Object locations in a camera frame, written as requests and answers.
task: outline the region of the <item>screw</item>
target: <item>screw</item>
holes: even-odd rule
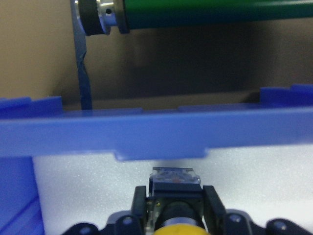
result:
[[[286,230],[287,229],[287,225],[282,221],[274,222],[274,226],[275,226],[275,228],[277,228],[279,230]]]
[[[231,214],[229,218],[235,223],[239,223],[241,221],[241,216],[237,214]]]
[[[130,225],[132,222],[133,222],[133,219],[131,217],[129,217],[129,216],[127,216],[127,217],[125,217],[123,219],[123,224],[124,225]]]
[[[80,235],[88,235],[91,233],[91,228],[89,227],[83,227],[80,231],[79,234]]]

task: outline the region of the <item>blue plastic bin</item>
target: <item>blue plastic bin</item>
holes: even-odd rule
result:
[[[41,235],[32,156],[204,157],[210,148],[313,142],[313,85],[263,88],[257,104],[64,112],[60,97],[0,99],[0,235]]]

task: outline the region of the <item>metal shaft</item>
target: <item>metal shaft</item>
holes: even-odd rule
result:
[[[313,16],[313,0],[125,0],[130,29]]]

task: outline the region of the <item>green roller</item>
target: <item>green roller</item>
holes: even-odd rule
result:
[[[129,29],[313,16],[313,0],[125,0]]]

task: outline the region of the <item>white surface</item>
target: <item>white surface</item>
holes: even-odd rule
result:
[[[214,149],[179,161],[121,163],[110,154],[33,161],[47,235],[83,221],[103,228],[110,214],[130,208],[153,166],[193,168],[227,209],[246,211],[261,226],[284,217],[313,232],[313,145]]]

